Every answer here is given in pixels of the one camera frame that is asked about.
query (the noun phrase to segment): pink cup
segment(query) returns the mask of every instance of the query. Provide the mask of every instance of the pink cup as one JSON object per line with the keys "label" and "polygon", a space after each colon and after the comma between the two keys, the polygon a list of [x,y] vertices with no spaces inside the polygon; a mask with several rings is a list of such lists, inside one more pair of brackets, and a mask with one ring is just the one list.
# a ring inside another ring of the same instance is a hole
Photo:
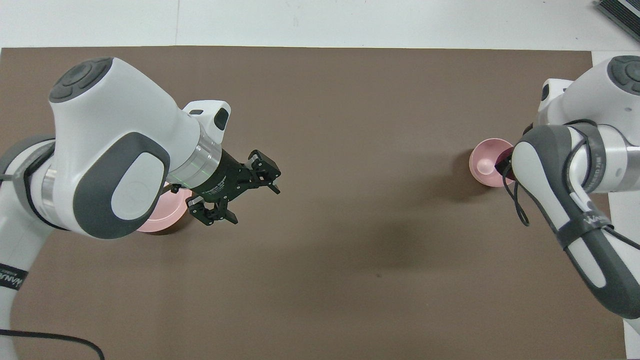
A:
{"label": "pink cup", "polygon": [[166,192],[160,195],[154,212],[138,229],[143,233],[156,233],[169,228],[180,220],[187,211],[185,200],[191,196],[191,190],[180,189],[178,193]]}
{"label": "pink cup", "polygon": [[[495,162],[498,156],[512,145],[503,139],[490,138],[479,143],[469,156],[469,170],[481,184],[499,188],[502,186],[502,175],[496,171]],[[507,179],[507,185],[513,180]]]}

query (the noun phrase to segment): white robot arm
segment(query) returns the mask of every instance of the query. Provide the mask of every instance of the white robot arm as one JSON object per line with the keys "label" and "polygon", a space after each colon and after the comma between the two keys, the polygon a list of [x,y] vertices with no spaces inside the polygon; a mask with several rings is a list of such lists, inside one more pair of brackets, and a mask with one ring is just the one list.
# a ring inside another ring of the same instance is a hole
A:
{"label": "white robot arm", "polygon": [[[120,238],[147,220],[164,191],[180,187],[196,193],[189,213],[205,225],[237,223],[229,201],[260,186],[280,192],[280,170],[268,157],[256,150],[242,164],[222,149],[226,102],[180,110],[118,58],[71,68],[49,102],[55,139],[24,140],[0,158],[0,329],[9,329],[16,291],[53,229]],[[165,181],[172,185],[163,188]],[[0,336],[0,359],[15,358],[10,339]]]}
{"label": "white robot arm", "polygon": [[640,190],[638,145],[640,58],[619,56],[573,83],[548,80],[538,123],[497,168],[532,197],[598,301],[640,333],[640,243],[588,195]]}

